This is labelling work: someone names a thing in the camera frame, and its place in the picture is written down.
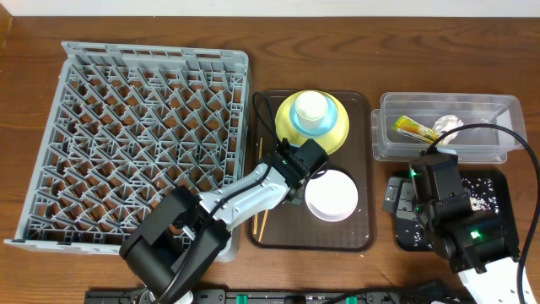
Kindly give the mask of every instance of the wooden tabletop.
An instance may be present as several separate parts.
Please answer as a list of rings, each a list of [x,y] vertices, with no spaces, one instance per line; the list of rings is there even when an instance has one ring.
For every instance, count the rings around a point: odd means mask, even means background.
[[[0,238],[14,236],[66,54],[61,41],[236,49],[248,53],[254,90],[353,90],[372,109],[385,92],[515,95],[540,151],[540,19],[15,18],[0,58]],[[433,253],[404,252],[382,212],[386,182],[404,164],[375,162],[377,239],[365,254],[262,250],[242,231],[234,262],[215,263],[204,286],[351,290],[457,277]],[[521,240],[537,191],[527,154],[497,166],[510,187]],[[527,274],[540,299],[540,236]],[[82,303],[89,288],[139,280],[116,256],[37,253],[0,245],[0,302]]]

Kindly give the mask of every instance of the light blue plate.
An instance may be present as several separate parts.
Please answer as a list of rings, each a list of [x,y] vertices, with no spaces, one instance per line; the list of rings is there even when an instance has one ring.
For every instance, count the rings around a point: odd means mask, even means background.
[[[319,127],[315,130],[306,130],[302,128],[302,126],[300,126],[300,122],[298,120],[298,113],[296,112],[296,100],[294,101],[293,105],[290,107],[289,118],[296,131],[306,137],[317,138],[330,132],[330,130],[334,128],[336,122],[338,121],[338,108],[336,107],[336,104],[334,104],[332,99],[330,99],[330,97],[325,96],[325,98],[328,102],[328,112],[324,116],[324,118],[322,118],[322,122]]]

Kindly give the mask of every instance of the white tissue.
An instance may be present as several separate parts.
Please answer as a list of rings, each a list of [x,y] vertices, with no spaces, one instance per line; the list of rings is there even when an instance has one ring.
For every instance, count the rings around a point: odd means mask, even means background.
[[[457,127],[461,127],[463,125],[463,122],[461,119],[457,118],[454,115],[446,115],[441,118],[439,118],[435,125],[432,127],[433,131],[435,131],[439,136],[454,129]],[[459,132],[453,133],[445,137],[440,144],[448,144],[451,140],[456,138],[457,134]]]

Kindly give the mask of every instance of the cable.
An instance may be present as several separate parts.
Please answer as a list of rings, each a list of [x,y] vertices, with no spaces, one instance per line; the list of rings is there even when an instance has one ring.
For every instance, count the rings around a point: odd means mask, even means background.
[[[537,206],[534,209],[534,215],[532,217],[531,226],[527,232],[525,243],[523,243],[523,250],[521,251],[520,261],[517,264],[517,295],[519,297],[520,303],[525,304],[525,297],[523,295],[523,272],[525,271],[525,261],[527,260],[527,254],[529,253],[529,247],[532,243],[532,237],[534,236],[534,231],[537,229],[538,216],[540,216],[540,165],[538,164],[537,157],[534,155],[531,146],[523,139],[518,133],[498,125],[488,124],[488,123],[474,123],[466,126],[461,126],[455,129],[452,129],[442,135],[440,135],[426,150],[426,154],[431,154],[435,150],[435,146],[446,136],[469,128],[492,128],[508,133],[513,136],[522,146],[525,148],[525,151],[531,156],[532,164],[534,165],[534,171],[537,174]]]
[[[351,296],[357,296],[357,295],[360,295],[360,294],[367,294],[367,293],[372,293],[372,292],[382,292],[382,293],[396,293],[396,294],[399,294],[399,295],[403,295],[403,296],[412,296],[414,298],[417,298],[419,300],[426,300],[426,301],[438,301],[438,302],[441,302],[441,303],[445,303],[445,304],[456,304],[458,303],[457,301],[454,301],[454,300],[448,300],[448,299],[433,299],[429,296],[426,296],[422,293],[420,293],[419,291],[416,291],[416,290],[411,290],[409,288],[403,288],[403,287],[368,287],[368,288],[361,288],[361,289],[358,289],[358,290],[353,290],[353,291],[350,291],[350,292],[347,292],[347,293],[344,293],[340,296],[337,296],[333,299],[331,299],[330,301],[326,301],[324,302],[324,304],[335,304],[335,303],[338,303],[340,301],[343,301],[343,300],[346,300],[347,298],[351,297]]]
[[[262,116],[259,113],[258,108],[257,108],[257,104],[256,104],[257,96],[261,96],[265,101],[267,109],[268,109],[268,111],[270,113],[270,118],[272,120],[272,129],[270,129],[270,127],[262,120]],[[253,96],[251,97],[251,103],[253,105],[253,108],[255,109],[255,113],[256,113],[257,117],[261,120],[264,127],[272,134],[272,162],[271,162],[270,165],[267,166],[267,169],[264,171],[264,174],[262,174],[261,178],[259,178],[258,180],[254,181],[253,183],[251,183],[251,184],[249,184],[249,185],[247,185],[247,186],[245,186],[243,188],[240,188],[240,189],[234,191],[233,193],[229,194],[228,196],[220,199],[219,202],[212,208],[212,210],[208,214],[208,217],[202,223],[201,230],[198,232],[199,235],[201,235],[210,226],[210,224],[212,223],[213,216],[231,198],[233,198],[233,197],[237,196],[238,194],[241,194],[244,191],[247,191],[247,190],[249,190],[249,189],[251,189],[251,188],[253,188],[253,187],[257,186],[257,185],[262,184],[262,182],[264,182],[264,180],[267,178],[268,174],[270,173],[270,170],[272,170],[272,163],[274,161],[275,152],[276,152],[275,151],[276,150],[276,144],[279,141],[279,139],[278,139],[278,135],[277,135],[277,132],[276,132],[276,121],[275,121],[275,118],[274,118],[272,107],[270,106],[270,100],[268,99],[268,97],[264,93],[255,92],[253,94]],[[196,244],[198,244],[199,242],[200,242],[200,237],[196,237],[195,240],[192,243],[192,246],[195,247]],[[167,285],[167,287],[165,288],[165,290],[161,294],[161,296],[159,296],[155,301],[153,301],[152,304],[159,304],[159,303],[161,303],[161,301],[163,301],[163,299],[165,299],[168,296],[168,294],[170,293],[170,290],[172,289],[172,286],[180,278],[181,272],[184,270],[186,265],[188,265],[189,262],[191,261],[192,255],[193,255],[193,250],[189,250],[189,248],[188,248],[186,256],[184,257],[184,259],[180,263],[180,266],[178,267],[178,270],[176,271],[175,276],[173,277],[172,281]]]

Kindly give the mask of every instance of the wooden table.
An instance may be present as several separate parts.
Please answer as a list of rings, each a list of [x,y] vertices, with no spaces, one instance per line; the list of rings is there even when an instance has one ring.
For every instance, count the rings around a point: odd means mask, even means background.
[[[540,151],[540,19],[15,18],[0,58],[0,237],[14,236],[66,55],[61,41],[237,49],[251,60],[255,90],[310,88],[363,93],[373,109],[388,91],[515,95],[527,137]],[[203,286],[351,290],[442,278],[459,285],[433,253],[398,250],[382,199],[404,164],[375,163],[377,240],[363,256],[262,250],[242,232],[232,263],[215,263]],[[527,154],[510,153],[508,179],[521,239],[536,197]],[[540,296],[540,242],[527,273]],[[121,258],[26,252],[0,245],[0,302],[80,303],[91,287],[139,280]]]

